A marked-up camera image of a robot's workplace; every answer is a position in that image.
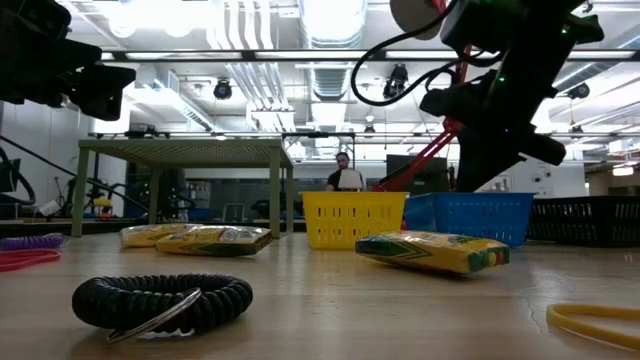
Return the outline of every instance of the metal ring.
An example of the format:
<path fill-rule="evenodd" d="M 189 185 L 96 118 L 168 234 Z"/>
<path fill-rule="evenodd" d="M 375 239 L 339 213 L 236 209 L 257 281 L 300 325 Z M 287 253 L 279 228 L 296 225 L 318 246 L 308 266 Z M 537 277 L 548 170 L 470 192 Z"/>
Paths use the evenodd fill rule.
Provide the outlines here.
<path fill-rule="evenodd" d="M 184 300 L 175 304 L 169 310 L 154 317 L 153 319 L 147 321 L 146 323 L 130 330 L 116 330 L 112 332 L 111 335 L 107 337 L 107 343 L 115 344 L 120 341 L 130 339 L 134 336 L 147 333 L 157 328 L 158 326 L 164 324 L 165 322 L 171 320 L 176 315 L 185 311 L 189 306 L 193 305 L 193 303 L 195 303 L 196 300 L 198 300 L 198 298 L 200 298 L 200 295 L 202 294 L 202 291 L 200 290 L 200 288 L 193 288 L 185 291 L 184 293 L 188 293 L 188 292 L 191 292 L 191 294 L 185 297 Z"/>

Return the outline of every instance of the yellow basket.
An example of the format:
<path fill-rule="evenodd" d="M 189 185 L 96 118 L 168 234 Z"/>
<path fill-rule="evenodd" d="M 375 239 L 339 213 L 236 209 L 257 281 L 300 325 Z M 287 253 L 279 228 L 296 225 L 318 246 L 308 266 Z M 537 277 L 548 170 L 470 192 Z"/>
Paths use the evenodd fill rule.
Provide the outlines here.
<path fill-rule="evenodd" d="M 365 236 L 399 231 L 407 195 L 303 192 L 309 244 L 314 249 L 353 249 Z"/>

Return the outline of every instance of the table leg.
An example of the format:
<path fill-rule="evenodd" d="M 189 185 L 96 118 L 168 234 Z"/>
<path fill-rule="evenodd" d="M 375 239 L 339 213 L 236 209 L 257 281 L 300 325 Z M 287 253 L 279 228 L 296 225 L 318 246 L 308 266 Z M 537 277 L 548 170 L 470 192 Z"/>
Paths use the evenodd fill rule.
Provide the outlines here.
<path fill-rule="evenodd" d="M 280 151 L 272 147 L 269 159 L 269 227 L 274 238 L 280 238 Z"/>
<path fill-rule="evenodd" d="M 158 193 L 160 192 L 160 175 L 162 169 L 151 170 L 151 184 L 149 184 L 149 224 L 155 224 L 158 216 Z"/>
<path fill-rule="evenodd" d="M 293 180 L 293 166 L 287 168 L 287 232 L 293 233 L 293 200 L 296 197 L 296 184 Z"/>
<path fill-rule="evenodd" d="M 80 148 L 78 155 L 78 174 L 76 176 L 75 193 L 73 194 L 73 213 L 71 221 L 71 236 L 82 236 L 82 220 L 84 217 L 84 193 L 87 185 L 87 170 L 89 169 L 89 149 Z"/>

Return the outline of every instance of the wooden table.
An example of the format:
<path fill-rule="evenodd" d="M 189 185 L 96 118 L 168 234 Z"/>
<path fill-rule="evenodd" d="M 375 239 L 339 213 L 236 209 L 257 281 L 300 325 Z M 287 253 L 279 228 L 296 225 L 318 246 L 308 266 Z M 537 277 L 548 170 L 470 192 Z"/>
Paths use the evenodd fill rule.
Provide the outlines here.
<path fill-rule="evenodd" d="M 165 168 L 268 168 L 269 222 L 275 237 L 280 236 L 280 170 L 286 169 L 289 194 L 295 193 L 293 163 L 280 139 L 229 139 L 211 137 L 193 139 L 102 139 L 80 140 L 78 181 L 74 204 L 85 203 L 89 152 L 113 156 L 146 165 L 152 169 L 150 182 L 149 223 L 156 223 L 160 175 Z M 287 196 L 287 231 L 293 231 L 293 196 Z M 73 207 L 73 237 L 82 236 L 84 209 Z"/>
<path fill-rule="evenodd" d="M 304 236 L 250 258 L 121 250 L 116 235 L 74 239 L 57 263 L 0 274 L 0 358 L 14 359 L 632 359 L 545 322 L 547 305 L 640 304 L 639 250 L 527 245 L 512 265 L 452 280 Z M 200 337 L 105 344 L 71 295 L 93 276 L 229 273 L 254 288 L 237 321 Z M 636 334 L 639 327 L 635 324 Z"/>

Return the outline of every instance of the person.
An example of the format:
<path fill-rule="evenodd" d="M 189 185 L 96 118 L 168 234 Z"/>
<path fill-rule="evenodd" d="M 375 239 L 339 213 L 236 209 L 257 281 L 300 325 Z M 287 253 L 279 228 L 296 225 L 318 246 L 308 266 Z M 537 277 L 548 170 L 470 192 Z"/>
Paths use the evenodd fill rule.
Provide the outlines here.
<path fill-rule="evenodd" d="M 351 159 L 349 159 L 349 154 L 347 154 L 346 152 L 339 152 L 336 155 L 338 170 L 336 170 L 333 174 L 329 175 L 329 179 L 327 180 L 327 191 L 344 191 L 345 190 L 339 187 L 340 176 L 342 175 L 342 170 L 349 169 L 350 161 Z M 360 174 L 360 181 L 362 182 L 362 185 L 364 185 L 364 179 L 362 178 L 362 174 Z"/>

